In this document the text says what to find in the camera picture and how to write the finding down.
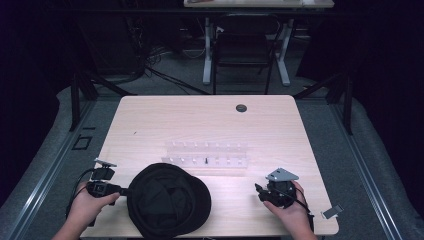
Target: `small object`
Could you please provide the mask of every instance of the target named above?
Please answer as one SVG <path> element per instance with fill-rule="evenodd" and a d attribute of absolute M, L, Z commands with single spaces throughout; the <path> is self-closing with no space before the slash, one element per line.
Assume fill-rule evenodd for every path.
<path fill-rule="evenodd" d="M 328 209 L 327 211 L 321 212 L 321 215 L 325 219 L 329 219 L 329 218 L 332 218 L 332 217 L 338 217 L 339 213 L 343 212 L 343 210 L 344 209 L 339 204 L 337 204 L 336 206 Z"/>

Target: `table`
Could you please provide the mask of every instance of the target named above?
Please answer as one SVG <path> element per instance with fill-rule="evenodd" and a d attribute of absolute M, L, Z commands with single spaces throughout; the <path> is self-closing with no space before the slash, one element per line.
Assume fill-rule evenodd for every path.
<path fill-rule="evenodd" d="M 190 3 L 189 0 L 184 0 L 184 6 L 187 8 L 332 8 L 334 2 L 332 0 L 212 0 L 197 3 Z M 289 75 L 284 63 L 287 46 L 290 41 L 290 36 L 293 27 L 293 20 L 284 24 L 281 33 L 282 45 L 279 53 L 276 53 L 278 70 L 280 73 L 283 86 L 290 86 Z M 205 20 L 205 66 L 203 70 L 203 84 L 210 84 L 210 75 L 212 67 L 212 58 L 210 50 L 211 27 L 209 18 Z"/>
<path fill-rule="evenodd" d="M 247 111 L 238 112 L 244 104 Z M 212 196 L 209 219 L 187 237 L 287 235 L 277 218 L 259 201 L 254 184 L 282 167 L 299 176 L 316 216 L 315 233 L 333 235 L 335 218 L 321 212 L 331 204 L 291 96 L 129 96 L 116 111 L 99 159 L 117 164 L 110 181 L 128 187 L 145 167 L 161 162 L 166 142 L 248 144 L 247 168 L 184 168 L 200 178 Z M 126 198 L 106 206 L 83 237 L 140 237 L 128 217 Z"/>

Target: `white table leg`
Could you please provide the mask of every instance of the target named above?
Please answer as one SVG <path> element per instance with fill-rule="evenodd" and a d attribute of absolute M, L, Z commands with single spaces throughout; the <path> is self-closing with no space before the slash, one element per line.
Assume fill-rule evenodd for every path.
<path fill-rule="evenodd" d="M 211 36 L 210 36 L 210 24 L 209 18 L 205 20 L 205 67 L 203 68 L 203 84 L 208 85 L 211 83 L 211 68 L 212 68 L 212 57 L 211 57 Z"/>
<path fill-rule="evenodd" d="M 280 72 L 281 81 L 283 82 L 283 86 L 290 86 L 290 79 L 287 73 L 287 68 L 284 63 L 284 56 L 287 52 L 287 46 L 290 41 L 291 32 L 293 29 L 293 20 L 290 20 L 288 23 L 285 23 L 283 26 L 282 39 L 283 44 L 281 45 L 281 50 L 276 54 L 278 70 Z"/>

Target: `human hand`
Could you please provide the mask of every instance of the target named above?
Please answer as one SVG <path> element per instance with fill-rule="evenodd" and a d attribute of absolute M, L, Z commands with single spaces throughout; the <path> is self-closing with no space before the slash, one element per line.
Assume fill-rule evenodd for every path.
<path fill-rule="evenodd" d="M 87 182 L 78 187 L 78 193 L 72 203 L 65 224 L 53 237 L 53 239 L 78 239 L 87 226 L 102 211 L 102 208 L 115 202 L 119 193 L 114 193 L 101 198 L 95 198 L 86 189 Z"/>
<path fill-rule="evenodd" d="M 292 182 L 299 189 L 299 191 L 296 190 L 297 199 L 303 204 L 306 204 L 305 198 L 302 195 L 304 192 L 303 188 L 296 181 Z M 281 220 L 284 227 L 294 239 L 317 239 L 309 226 L 306 209 L 299 203 L 294 202 L 290 207 L 285 209 L 276 207 L 268 201 L 264 201 L 264 205 Z"/>

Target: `black hole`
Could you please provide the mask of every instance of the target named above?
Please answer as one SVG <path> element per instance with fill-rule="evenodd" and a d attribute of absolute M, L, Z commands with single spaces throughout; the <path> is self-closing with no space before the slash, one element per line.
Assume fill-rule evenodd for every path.
<path fill-rule="evenodd" d="M 237 112 L 246 112 L 247 107 L 244 104 L 239 104 L 239 105 L 236 106 L 236 110 L 237 110 Z"/>

